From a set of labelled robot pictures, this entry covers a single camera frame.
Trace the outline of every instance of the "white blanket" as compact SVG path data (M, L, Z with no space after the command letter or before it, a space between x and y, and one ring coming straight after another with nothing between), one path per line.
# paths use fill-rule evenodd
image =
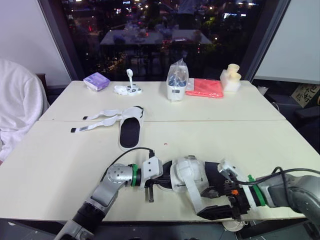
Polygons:
M46 93L38 77L23 66L0 58L1 162L48 107Z

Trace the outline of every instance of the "tissue box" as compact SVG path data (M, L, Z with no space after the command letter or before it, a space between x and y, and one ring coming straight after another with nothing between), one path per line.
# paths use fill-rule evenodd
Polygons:
M110 80L108 78L106 78L98 72L95 72L90 76L87 76L85 79L83 79L83 81L88 88L96 92L99 92L100 90L104 89L110 83Z

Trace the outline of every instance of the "window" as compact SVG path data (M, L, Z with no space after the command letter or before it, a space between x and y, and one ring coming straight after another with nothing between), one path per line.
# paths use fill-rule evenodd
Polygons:
M241 65L248 51L256 50L250 43L267 2L59 1L55 9L84 75L100 72L112 81L126 81L128 68L135 81L164 81L170 65L181 58L190 77L219 79L228 64Z

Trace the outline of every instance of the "white wall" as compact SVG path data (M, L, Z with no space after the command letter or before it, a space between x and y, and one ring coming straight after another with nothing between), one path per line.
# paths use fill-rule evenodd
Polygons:
M37 0L1 1L0 57L46 74L48 86L71 81Z
M320 0L291 0L255 78L320 84Z

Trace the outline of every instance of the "cardboard sign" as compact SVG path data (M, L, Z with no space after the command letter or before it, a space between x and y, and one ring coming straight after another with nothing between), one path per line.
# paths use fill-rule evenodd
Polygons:
M300 84L292 93L291 97L301 106L305 107L311 99L317 94L320 85L316 84Z

